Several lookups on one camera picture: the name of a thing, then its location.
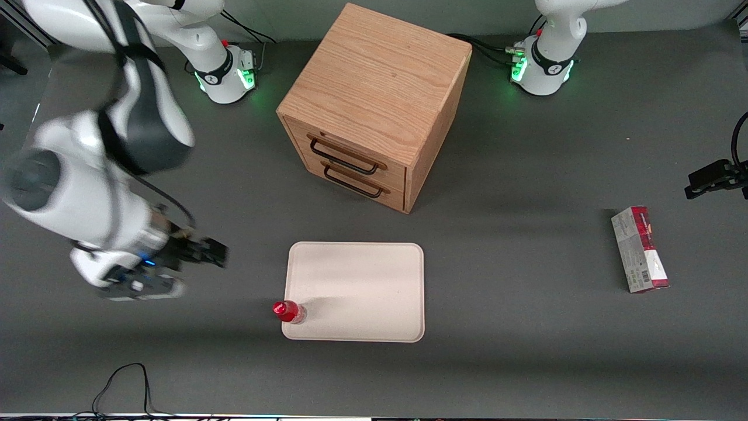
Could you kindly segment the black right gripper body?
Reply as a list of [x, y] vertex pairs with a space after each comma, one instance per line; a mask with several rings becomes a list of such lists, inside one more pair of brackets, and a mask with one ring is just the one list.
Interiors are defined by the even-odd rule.
[[183, 264], [202, 264], [205, 240], [188, 231], [172, 232], [164, 247], [153, 256], [153, 268], [180, 271]]

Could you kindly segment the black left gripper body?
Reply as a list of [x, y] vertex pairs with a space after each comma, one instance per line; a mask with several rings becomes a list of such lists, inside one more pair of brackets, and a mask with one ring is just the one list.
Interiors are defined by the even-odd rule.
[[743, 199], [748, 200], [746, 161], [736, 164], [727, 160], [724, 170], [726, 171], [726, 179], [722, 182], [722, 189], [739, 189], [743, 195]]

